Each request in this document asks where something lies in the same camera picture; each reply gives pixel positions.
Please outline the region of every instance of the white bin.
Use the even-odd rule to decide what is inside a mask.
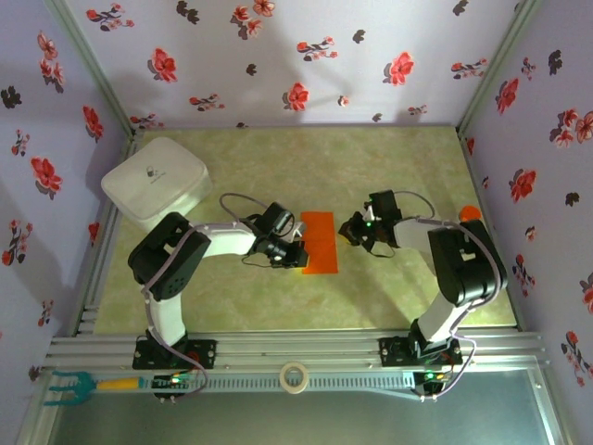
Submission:
[[[204,162],[168,137],[150,141],[105,175],[118,209],[150,232],[168,213],[187,214],[212,191]]]

